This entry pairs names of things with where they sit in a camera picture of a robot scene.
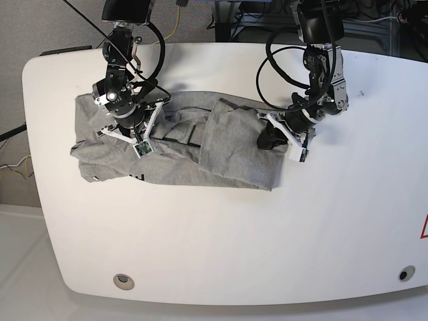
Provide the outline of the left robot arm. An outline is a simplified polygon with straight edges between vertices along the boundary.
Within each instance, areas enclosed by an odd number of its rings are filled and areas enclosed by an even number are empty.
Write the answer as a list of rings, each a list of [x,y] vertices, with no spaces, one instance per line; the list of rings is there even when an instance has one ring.
[[[279,107],[263,99],[270,112],[258,114],[267,125],[257,139],[262,150],[289,145],[289,158],[304,162],[308,147],[315,137],[315,125],[327,115],[339,115],[348,108],[343,57],[337,41],[344,37],[344,25],[338,1],[292,1],[292,13],[300,40],[305,44],[302,62],[309,73],[309,83],[291,78],[275,60],[274,39],[284,28],[274,31],[265,44],[265,64],[287,83],[303,89],[304,96],[294,92],[292,103]]]

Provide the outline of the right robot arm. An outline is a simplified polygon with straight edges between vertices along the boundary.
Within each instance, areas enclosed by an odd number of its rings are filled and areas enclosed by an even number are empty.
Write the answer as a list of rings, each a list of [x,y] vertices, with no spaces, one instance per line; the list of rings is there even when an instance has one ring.
[[[92,95],[95,104],[113,119],[101,127],[98,136],[110,136],[131,145],[138,158],[152,152],[150,133],[164,104],[171,95],[147,102],[146,97],[159,87],[160,73],[166,54],[165,41],[160,31],[150,22],[153,1],[106,1],[102,20],[114,27],[102,47],[107,62],[104,79],[95,83]],[[136,54],[140,37],[132,32],[137,25],[145,25],[158,38],[158,63],[148,77],[142,75],[141,62]]]

